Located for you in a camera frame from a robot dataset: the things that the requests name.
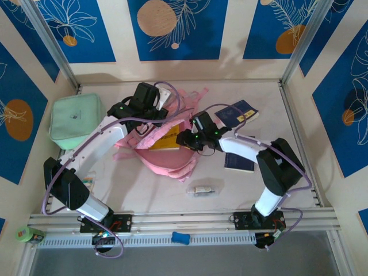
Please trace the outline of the aluminium frame post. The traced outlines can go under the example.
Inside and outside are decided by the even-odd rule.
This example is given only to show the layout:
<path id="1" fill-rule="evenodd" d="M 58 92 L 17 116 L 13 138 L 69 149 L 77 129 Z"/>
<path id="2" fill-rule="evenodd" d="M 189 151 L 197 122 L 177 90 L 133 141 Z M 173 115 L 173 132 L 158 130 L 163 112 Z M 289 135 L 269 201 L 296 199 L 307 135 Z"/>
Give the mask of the aluminium frame post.
<path id="1" fill-rule="evenodd" d="M 308 21 L 305 30 L 296 45 L 294 52 L 291 55 L 289 63 L 287 64 L 282 77 L 280 79 L 280 86 L 285 87 L 296 68 L 298 67 L 301 59 L 305 55 L 306 50 L 310 46 L 313 38 L 316 35 L 320 25 L 324 21 L 326 14 L 328 13 L 334 0 L 318 0 L 316 8 L 312 13 L 310 20 Z"/>
<path id="2" fill-rule="evenodd" d="M 36 3 L 34 0 L 20 0 L 20 3 L 48 52 L 51 54 L 57 66 L 60 68 L 63 75 L 66 77 L 71 87 L 76 92 L 76 89 L 80 83 L 77 81 L 65 54 L 55 39 L 55 36 L 53 35 L 43 15 L 39 11 Z"/>

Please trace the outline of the aluminium table edge rail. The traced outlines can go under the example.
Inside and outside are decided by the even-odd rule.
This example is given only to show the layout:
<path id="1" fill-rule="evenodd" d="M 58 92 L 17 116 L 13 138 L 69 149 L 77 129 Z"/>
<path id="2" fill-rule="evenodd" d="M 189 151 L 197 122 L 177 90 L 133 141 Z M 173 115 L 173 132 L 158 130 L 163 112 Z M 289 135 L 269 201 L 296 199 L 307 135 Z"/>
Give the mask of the aluminium table edge rail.
<path id="1" fill-rule="evenodd" d="M 306 208 L 303 217 L 295 226 L 295 231 L 340 230 L 340 224 L 333 208 Z M 138 235 L 149 233 L 224 233 L 235 232 L 231 222 L 232 212 L 189 212 L 189 213 L 135 213 L 132 215 L 130 230 Z M 53 216 L 33 214 L 28 225 L 54 233 L 78 231 L 78 215 L 74 212 Z"/>

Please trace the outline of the clear plastic stationery pouch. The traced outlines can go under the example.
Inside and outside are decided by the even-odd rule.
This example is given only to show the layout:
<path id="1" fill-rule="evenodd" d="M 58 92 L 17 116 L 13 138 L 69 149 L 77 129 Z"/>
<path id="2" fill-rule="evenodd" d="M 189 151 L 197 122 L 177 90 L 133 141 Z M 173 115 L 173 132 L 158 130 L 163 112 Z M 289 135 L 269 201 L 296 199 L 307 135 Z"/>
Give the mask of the clear plastic stationery pouch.
<path id="1" fill-rule="evenodd" d="M 218 196 L 224 188 L 225 182 L 217 178 L 202 178 L 192 181 L 186 190 L 190 197 L 215 197 Z"/>

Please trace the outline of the mint green zipped case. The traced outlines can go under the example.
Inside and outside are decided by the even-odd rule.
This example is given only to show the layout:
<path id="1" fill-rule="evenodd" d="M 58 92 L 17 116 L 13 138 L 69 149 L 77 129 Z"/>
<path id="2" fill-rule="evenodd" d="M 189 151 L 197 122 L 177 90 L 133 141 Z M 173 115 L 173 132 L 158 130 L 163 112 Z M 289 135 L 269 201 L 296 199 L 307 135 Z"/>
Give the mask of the mint green zipped case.
<path id="1" fill-rule="evenodd" d="M 62 150 L 72 150 L 101 123 L 106 109 L 96 94 L 64 97 L 54 102 L 49 135 Z"/>

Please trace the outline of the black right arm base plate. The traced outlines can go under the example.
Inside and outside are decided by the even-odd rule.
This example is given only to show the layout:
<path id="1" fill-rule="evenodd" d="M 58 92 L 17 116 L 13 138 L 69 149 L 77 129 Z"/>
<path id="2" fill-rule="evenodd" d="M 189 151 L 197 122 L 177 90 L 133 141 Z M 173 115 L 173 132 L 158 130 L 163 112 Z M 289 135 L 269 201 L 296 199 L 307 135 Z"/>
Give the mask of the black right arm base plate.
<path id="1" fill-rule="evenodd" d="M 282 211 L 276 210 L 271 215 L 264 217 L 260 213 L 235 212 L 233 220 L 236 230 L 278 230 L 285 229 L 286 223 Z"/>

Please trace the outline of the green tape roll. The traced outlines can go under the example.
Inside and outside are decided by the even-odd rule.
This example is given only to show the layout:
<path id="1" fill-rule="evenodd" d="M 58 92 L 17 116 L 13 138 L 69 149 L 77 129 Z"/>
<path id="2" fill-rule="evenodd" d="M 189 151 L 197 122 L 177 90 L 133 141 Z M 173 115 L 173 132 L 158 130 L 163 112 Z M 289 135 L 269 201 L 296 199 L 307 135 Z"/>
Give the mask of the green tape roll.
<path id="1" fill-rule="evenodd" d="M 30 244 L 41 243 L 44 240 L 45 236 L 45 232 L 28 226 L 17 229 L 15 234 L 16 240 L 18 240 L 19 242 Z"/>

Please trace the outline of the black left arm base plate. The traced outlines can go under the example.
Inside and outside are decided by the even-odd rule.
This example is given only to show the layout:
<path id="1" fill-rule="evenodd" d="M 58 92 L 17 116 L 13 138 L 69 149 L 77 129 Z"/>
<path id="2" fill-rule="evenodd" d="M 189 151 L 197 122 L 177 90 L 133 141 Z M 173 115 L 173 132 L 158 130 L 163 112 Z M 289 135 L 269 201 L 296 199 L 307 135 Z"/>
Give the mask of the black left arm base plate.
<path id="1" fill-rule="evenodd" d="M 80 233 L 97 233 L 104 229 L 86 217 L 79 217 Z M 117 233 L 129 233 L 132 226 L 131 214 L 114 214 L 100 222 L 101 225 Z"/>

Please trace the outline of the navy book with yellow label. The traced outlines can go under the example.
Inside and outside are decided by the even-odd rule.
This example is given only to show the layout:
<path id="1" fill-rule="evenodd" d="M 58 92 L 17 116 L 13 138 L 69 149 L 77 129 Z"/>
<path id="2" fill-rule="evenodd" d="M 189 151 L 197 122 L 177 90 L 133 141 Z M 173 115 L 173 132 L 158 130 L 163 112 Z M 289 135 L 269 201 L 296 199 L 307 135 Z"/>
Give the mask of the navy book with yellow label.
<path id="1" fill-rule="evenodd" d="M 229 128 L 236 128 L 244 122 L 250 122 L 259 116 L 259 111 L 253 108 L 245 100 L 237 101 L 232 104 L 236 109 L 226 107 L 215 112 L 216 117 Z"/>

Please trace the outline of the pink school backpack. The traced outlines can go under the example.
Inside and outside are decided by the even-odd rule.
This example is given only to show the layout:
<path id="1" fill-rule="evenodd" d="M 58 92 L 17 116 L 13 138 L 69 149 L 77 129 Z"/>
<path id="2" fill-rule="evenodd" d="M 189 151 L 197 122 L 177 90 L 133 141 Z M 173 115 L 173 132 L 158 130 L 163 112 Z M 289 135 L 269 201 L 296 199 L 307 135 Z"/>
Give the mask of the pink school backpack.
<path id="1" fill-rule="evenodd" d="M 192 175 L 200 155 L 195 151 L 180 146 L 174 151 L 150 151 L 149 148 L 163 137 L 171 127 L 183 123 L 181 131 L 191 130 L 190 119 L 198 110 L 199 101 L 208 93 L 208 88 L 191 93 L 179 89 L 180 101 L 174 99 L 165 106 L 169 115 L 174 117 L 162 126 L 156 127 L 149 123 L 149 131 L 139 135 L 136 131 L 119 140 L 114 146 L 120 151 L 113 155 L 114 160 L 139 158 L 142 163 L 158 175 L 164 175 L 178 181 L 184 182 Z"/>

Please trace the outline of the plain navy notebook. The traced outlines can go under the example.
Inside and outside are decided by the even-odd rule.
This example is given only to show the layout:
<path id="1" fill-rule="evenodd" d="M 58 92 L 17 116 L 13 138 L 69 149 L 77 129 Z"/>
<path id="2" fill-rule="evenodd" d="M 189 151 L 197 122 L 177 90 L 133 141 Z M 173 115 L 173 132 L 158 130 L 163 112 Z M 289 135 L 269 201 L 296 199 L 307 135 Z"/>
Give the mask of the plain navy notebook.
<path id="1" fill-rule="evenodd" d="M 255 170 L 255 163 L 239 155 L 226 153 L 224 168 L 247 173 L 253 173 Z"/>

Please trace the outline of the aluminium frame leg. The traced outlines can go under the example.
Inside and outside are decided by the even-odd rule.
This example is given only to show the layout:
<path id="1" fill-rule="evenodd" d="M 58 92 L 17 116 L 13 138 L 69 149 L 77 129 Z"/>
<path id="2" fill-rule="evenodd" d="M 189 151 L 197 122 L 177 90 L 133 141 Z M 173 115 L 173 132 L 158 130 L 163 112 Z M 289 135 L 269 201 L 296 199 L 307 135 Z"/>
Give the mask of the aluminium frame leg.
<path id="1" fill-rule="evenodd" d="M 37 251 L 37 245 L 26 243 L 21 255 L 16 276 L 29 276 Z"/>
<path id="2" fill-rule="evenodd" d="M 357 276 L 351 254 L 341 231 L 329 230 L 326 233 L 340 276 Z"/>

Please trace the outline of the yellow paperback book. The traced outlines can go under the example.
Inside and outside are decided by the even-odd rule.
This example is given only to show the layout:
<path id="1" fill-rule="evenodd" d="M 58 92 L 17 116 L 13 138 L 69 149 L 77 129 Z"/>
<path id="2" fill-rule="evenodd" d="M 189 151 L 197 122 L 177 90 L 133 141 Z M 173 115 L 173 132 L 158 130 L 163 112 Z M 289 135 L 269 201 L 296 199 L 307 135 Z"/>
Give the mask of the yellow paperback book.
<path id="1" fill-rule="evenodd" d="M 176 143 L 178 134 L 183 128 L 183 123 L 179 123 L 172 126 L 171 129 L 158 141 L 156 141 L 152 147 L 149 148 L 150 151 L 174 151 L 179 150 L 180 145 Z"/>

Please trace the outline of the blue bone-shaped block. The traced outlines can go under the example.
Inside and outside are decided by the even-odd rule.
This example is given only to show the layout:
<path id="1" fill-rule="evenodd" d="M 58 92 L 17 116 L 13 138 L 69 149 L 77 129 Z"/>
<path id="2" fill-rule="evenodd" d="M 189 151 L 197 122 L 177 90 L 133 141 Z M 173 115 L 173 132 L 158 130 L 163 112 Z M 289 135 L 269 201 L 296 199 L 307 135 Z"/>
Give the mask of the blue bone-shaped block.
<path id="1" fill-rule="evenodd" d="M 171 236 L 171 241 L 173 243 L 189 245 L 190 244 L 190 235 L 185 233 L 173 232 Z"/>

